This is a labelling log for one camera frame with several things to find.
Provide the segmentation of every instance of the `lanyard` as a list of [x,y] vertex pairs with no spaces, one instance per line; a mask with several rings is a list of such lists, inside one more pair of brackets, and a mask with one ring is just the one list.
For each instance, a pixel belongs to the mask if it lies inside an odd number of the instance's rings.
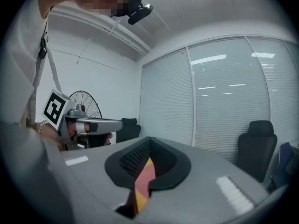
[[61,89],[61,86],[60,86],[60,83],[59,83],[59,80],[58,80],[58,75],[57,75],[56,66],[55,66],[55,63],[54,63],[54,60],[53,60],[53,55],[52,55],[52,53],[51,53],[51,51],[48,47],[48,32],[47,32],[47,30],[48,30],[48,21],[47,21],[47,24],[46,24],[45,32],[44,32],[42,40],[41,40],[41,50],[38,54],[36,69],[40,68],[42,60],[48,54],[48,59],[49,59],[50,67],[51,67],[51,70],[52,70],[52,75],[53,75],[53,80],[54,80],[55,86],[56,86],[57,90],[63,95],[63,97],[65,97],[66,99],[70,99],[67,95],[65,95],[62,92],[62,89]]

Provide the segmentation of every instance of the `black office chair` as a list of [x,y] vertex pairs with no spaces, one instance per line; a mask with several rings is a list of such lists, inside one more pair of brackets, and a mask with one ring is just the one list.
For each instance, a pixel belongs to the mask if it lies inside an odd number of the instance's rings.
[[237,166],[263,182],[276,144],[277,136],[270,121],[252,121],[247,133],[239,137]]
[[137,125],[137,119],[121,119],[123,128],[116,132],[116,143],[132,140],[139,137],[141,126]]

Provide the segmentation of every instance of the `office chair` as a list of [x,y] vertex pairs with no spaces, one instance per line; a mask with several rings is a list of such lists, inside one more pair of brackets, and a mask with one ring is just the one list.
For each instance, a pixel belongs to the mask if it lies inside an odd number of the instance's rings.
[[263,182],[277,143],[273,125],[267,120],[252,121],[238,142],[237,167]]

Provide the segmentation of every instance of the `window blinds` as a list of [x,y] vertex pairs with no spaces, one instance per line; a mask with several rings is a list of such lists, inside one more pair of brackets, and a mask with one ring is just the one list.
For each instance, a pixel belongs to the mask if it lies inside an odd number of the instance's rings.
[[261,65],[245,38],[214,41],[189,52],[197,100],[195,146],[236,163],[238,138],[249,123],[270,119]]
[[143,136],[192,144],[193,91],[186,50],[143,67],[140,125]]
[[291,56],[293,57],[299,75],[299,46],[290,42],[285,42],[285,44],[289,49]]
[[270,38],[249,38],[265,74],[271,104],[271,122],[278,145],[299,140],[299,78],[284,42]]

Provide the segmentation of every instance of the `black camera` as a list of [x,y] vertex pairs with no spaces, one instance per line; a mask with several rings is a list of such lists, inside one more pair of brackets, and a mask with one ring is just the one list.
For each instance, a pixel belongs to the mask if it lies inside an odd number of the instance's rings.
[[121,9],[111,10],[111,14],[113,14],[111,17],[128,16],[128,23],[134,25],[141,19],[150,15],[154,9],[150,4],[144,6],[141,1],[142,0],[128,0],[128,3],[124,3]]

